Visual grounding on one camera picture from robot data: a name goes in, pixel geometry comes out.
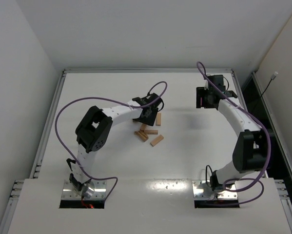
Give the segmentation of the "long wood block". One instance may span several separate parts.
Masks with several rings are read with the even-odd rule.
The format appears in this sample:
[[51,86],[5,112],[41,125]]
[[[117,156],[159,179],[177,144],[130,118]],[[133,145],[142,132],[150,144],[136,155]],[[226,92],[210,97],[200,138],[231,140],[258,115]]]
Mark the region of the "long wood block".
[[158,143],[160,143],[163,139],[164,139],[164,136],[163,136],[163,135],[159,135],[159,136],[157,136],[155,139],[153,139],[153,140],[150,142],[150,145],[154,147],[154,146],[156,146]]
[[157,113],[156,126],[160,126],[160,125],[161,125],[161,113]]
[[141,131],[145,131],[147,128],[147,125],[146,124],[142,124],[141,127],[140,127],[140,130]]
[[144,133],[147,135],[157,135],[158,130],[145,130]]

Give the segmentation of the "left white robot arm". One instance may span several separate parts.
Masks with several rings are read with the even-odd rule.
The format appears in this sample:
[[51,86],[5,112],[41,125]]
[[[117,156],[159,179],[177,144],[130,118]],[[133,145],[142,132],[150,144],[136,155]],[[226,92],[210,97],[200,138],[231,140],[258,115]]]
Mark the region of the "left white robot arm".
[[153,126],[163,107],[164,101],[155,93],[133,98],[114,107],[90,107],[75,130],[78,154],[72,161],[75,165],[71,167],[69,177],[75,190],[79,193],[85,192],[92,181],[89,173],[96,154],[107,142],[112,127],[129,120]]

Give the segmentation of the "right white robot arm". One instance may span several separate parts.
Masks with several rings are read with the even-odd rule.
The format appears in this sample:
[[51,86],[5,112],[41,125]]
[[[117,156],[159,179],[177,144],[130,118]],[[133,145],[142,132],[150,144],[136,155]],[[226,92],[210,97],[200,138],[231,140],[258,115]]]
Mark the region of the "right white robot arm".
[[212,172],[210,187],[219,189],[253,172],[262,176],[270,164],[274,136],[236,104],[238,97],[226,88],[223,75],[205,76],[205,79],[206,85],[196,89],[196,107],[218,110],[237,136],[231,162]]

